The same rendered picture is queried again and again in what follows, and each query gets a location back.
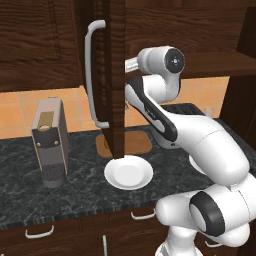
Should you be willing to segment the brown wooden cutting board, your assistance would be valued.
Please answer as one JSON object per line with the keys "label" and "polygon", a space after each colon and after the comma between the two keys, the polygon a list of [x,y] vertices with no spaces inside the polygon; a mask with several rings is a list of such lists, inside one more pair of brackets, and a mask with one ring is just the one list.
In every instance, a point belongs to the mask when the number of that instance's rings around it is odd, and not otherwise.
{"label": "brown wooden cutting board", "polygon": [[[103,134],[96,137],[96,149],[100,157],[111,158],[112,154],[108,148],[107,142]],[[125,132],[125,148],[126,155],[137,155],[149,153],[152,150],[152,143],[144,131],[126,131]]]}

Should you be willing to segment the dark wood open cabinet door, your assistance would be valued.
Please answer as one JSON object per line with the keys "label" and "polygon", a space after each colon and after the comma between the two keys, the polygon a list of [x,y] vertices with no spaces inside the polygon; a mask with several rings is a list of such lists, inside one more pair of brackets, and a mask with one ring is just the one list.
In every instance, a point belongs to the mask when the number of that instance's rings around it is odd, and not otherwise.
{"label": "dark wood open cabinet door", "polygon": [[124,156],[125,0],[82,0],[81,22],[104,20],[106,27],[92,35],[91,73],[96,116],[108,122],[101,129],[114,158]]}

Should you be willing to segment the dark wood cabinet shelf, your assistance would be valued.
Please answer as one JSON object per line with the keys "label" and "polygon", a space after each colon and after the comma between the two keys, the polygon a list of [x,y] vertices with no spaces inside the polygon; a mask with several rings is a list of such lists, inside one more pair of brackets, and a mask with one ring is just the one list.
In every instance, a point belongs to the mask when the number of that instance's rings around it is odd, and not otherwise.
{"label": "dark wood cabinet shelf", "polygon": [[256,34],[256,0],[126,0],[125,56],[154,46],[185,55],[184,78],[256,75],[256,56],[238,42],[246,19]]}

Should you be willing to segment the dark wood closed cabinet door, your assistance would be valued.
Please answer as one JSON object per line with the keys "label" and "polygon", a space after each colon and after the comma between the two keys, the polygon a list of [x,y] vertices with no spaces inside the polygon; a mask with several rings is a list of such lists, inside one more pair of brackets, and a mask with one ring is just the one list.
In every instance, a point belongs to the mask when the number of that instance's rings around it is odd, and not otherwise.
{"label": "dark wood closed cabinet door", "polygon": [[0,92],[84,82],[84,0],[0,0]]}

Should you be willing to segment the white round plate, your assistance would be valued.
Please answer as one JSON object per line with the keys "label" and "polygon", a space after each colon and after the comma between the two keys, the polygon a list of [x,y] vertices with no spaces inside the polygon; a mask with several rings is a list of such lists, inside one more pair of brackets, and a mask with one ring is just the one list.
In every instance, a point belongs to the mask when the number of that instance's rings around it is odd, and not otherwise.
{"label": "white round plate", "polygon": [[142,157],[125,155],[110,160],[104,169],[105,179],[121,190],[136,190],[145,187],[153,178],[151,164]]}
{"label": "white round plate", "polygon": [[197,163],[194,161],[191,155],[189,155],[189,162],[194,169],[196,169],[199,173],[206,176],[206,173],[197,165]]}

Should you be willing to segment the black ribbed appliance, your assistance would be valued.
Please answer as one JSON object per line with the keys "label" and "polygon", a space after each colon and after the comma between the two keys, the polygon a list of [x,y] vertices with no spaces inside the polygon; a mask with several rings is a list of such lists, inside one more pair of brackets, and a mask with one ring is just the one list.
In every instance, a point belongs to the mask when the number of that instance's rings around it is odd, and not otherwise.
{"label": "black ribbed appliance", "polygon": [[168,112],[181,115],[204,115],[204,113],[192,103],[178,103],[162,105]]}

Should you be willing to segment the grey coffee machine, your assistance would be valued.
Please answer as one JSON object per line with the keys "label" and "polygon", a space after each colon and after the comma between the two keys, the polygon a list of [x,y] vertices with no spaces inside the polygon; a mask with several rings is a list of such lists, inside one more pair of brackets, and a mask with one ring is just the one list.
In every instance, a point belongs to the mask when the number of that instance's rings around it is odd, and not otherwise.
{"label": "grey coffee machine", "polygon": [[60,98],[39,101],[31,133],[43,184],[48,188],[59,187],[68,173],[68,136]]}

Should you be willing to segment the dark wood drawer front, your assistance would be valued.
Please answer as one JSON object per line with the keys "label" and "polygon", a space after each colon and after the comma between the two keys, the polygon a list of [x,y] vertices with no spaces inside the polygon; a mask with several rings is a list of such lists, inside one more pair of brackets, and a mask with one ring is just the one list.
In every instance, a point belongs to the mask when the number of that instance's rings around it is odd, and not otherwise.
{"label": "dark wood drawer front", "polygon": [[97,256],[104,256],[102,236],[106,235],[108,256],[155,256],[157,248],[164,242],[168,228],[156,217],[133,220],[153,212],[153,206],[144,206],[117,212],[95,215],[95,239]]}
{"label": "dark wood drawer front", "polygon": [[[52,235],[27,239],[29,234],[47,232]],[[59,220],[39,225],[0,230],[0,256],[97,256],[92,217]]]}

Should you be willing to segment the dark wood tall side panel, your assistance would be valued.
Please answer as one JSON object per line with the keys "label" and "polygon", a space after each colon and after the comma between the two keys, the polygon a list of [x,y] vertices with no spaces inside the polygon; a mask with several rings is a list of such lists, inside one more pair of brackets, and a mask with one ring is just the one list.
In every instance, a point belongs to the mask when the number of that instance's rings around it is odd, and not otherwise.
{"label": "dark wood tall side panel", "polygon": [[[256,7],[248,7],[237,51],[256,64]],[[256,71],[229,78],[220,119],[256,150]]]}

